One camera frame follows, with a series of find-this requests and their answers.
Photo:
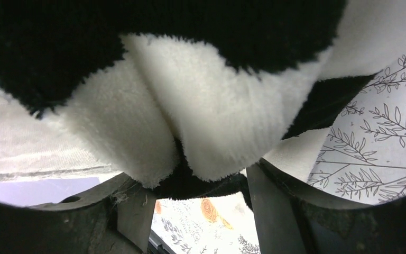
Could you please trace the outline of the black white striped pillowcase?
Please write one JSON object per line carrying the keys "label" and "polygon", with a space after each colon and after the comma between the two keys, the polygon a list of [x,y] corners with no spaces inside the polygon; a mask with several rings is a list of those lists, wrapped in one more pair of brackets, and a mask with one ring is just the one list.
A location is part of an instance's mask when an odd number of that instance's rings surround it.
{"label": "black white striped pillowcase", "polygon": [[0,1],[0,90],[160,198],[333,125],[406,51],[406,1]]}

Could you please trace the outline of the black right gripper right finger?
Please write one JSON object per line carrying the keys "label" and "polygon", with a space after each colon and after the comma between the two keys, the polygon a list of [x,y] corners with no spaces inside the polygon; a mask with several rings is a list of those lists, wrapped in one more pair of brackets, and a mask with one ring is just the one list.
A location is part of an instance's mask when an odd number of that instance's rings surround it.
{"label": "black right gripper right finger", "polygon": [[406,253],[406,197],[350,201],[264,159],[246,172],[261,253]]}

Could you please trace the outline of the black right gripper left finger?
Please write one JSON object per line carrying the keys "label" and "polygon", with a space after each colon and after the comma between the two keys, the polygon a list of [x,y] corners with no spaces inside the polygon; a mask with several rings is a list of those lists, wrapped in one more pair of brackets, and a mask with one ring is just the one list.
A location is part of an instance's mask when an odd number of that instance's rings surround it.
{"label": "black right gripper left finger", "polygon": [[60,203],[0,203],[0,253],[145,253],[156,196],[124,174]]}

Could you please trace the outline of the floral patterned table mat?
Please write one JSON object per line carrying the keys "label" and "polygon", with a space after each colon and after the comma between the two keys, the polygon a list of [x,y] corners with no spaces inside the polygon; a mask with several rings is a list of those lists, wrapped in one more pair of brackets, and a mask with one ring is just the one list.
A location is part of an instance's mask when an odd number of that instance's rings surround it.
{"label": "floral patterned table mat", "polygon": [[[406,196],[406,51],[340,112],[329,129],[285,141],[265,159],[330,194],[377,204]],[[241,194],[156,202],[152,241],[169,253],[259,253]]]}

